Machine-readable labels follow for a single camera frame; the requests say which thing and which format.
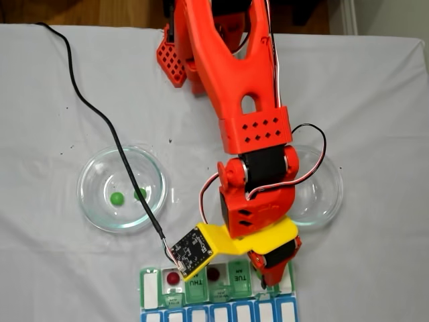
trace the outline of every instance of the white wall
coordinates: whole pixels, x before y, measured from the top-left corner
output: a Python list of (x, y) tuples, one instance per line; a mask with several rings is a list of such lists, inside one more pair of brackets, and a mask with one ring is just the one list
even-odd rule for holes
[[(354, 0), (359, 35), (420, 38), (429, 46), (429, 0)], [(425, 48), (426, 65), (429, 50)]]

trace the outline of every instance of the wooden floor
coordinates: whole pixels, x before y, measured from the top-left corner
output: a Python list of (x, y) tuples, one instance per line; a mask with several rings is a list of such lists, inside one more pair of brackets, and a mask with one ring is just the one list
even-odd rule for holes
[[(52, 25), (107, 25), (162, 28), (162, 0), (0, 0), (7, 23), (43, 21)], [(329, 34), (328, 5), (320, 2), (305, 26), (292, 25), (289, 5), (272, 7), (273, 30), (291, 34)]]

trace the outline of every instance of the table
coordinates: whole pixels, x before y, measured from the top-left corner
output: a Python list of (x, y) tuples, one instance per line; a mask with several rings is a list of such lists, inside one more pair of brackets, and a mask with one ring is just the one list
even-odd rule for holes
[[(156, 64), (162, 32), (57, 27), (83, 95), (124, 144), (151, 149), (171, 191), (168, 242), (198, 221), (198, 191), (223, 153), (215, 113)], [(137, 321), (138, 272), (168, 265), (153, 229), (97, 230), (76, 200), (84, 163), (112, 146), (76, 97), (65, 46), (35, 25), (0, 26), (2, 321)], [(429, 315), (429, 86), (416, 39), (278, 35), (292, 126), (325, 130), (345, 198), (337, 219), (304, 233), (294, 261), (301, 321), (425, 321)], [(295, 136), (320, 148), (312, 130)], [(221, 222), (216, 188), (206, 212)]]

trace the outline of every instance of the white label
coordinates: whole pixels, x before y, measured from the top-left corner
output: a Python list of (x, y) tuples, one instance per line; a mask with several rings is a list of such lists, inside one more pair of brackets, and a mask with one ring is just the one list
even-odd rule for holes
[(226, 307), (214, 309), (214, 322), (228, 322), (228, 310)]
[(161, 322), (161, 315), (159, 314), (146, 315), (146, 322)]
[(250, 307), (249, 305), (239, 305), (237, 307), (237, 320), (238, 322), (250, 322)]
[(192, 322), (206, 322), (206, 311), (204, 311), (204, 310), (193, 310), (191, 321)]
[(183, 322), (183, 314), (171, 313), (168, 315), (168, 322)]
[(274, 322), (273, 306), (271, 303), (259, 304), (259, 318), (263, 322)]
[(158, 274), (145, 274), (143, 277), (143, 285), (145, 310), (156, 309), (158, 307)]
[(295, 308), (292, 302), (282, 303), (283, 322), (295, 322)]
[(286, 265), (286, 267), (284, 268), (283, 278), (280, 281), (280, 285), (279, 285), (280, 292), (286, 293), (286, 294), (292, 292), (292, 281), (290, 280), (289, 265), (291, 265), (291, 263)]

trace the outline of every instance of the green ball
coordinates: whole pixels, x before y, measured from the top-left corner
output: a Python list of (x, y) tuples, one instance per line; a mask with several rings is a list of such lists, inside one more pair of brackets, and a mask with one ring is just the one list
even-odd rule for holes
[(123, 194), (121, 194), (121, 193), (112, 193), (112, 195), (110, 196), (110, 202), (114, 206), (121, 206), (121, 205), (123, 205), (123, 202), (124, 202)]
[[(146, 196), (147, 196), (146, 190), (143, 189), (143, 188), (140, 188), (140, 192), (143, 195), (143, 198), (146, 199)], [(135, 191), (134, 191), (134, 198), (136, 198), (137, 200), (139, 200), (139, 196), (137, 196), (137, 193)]]

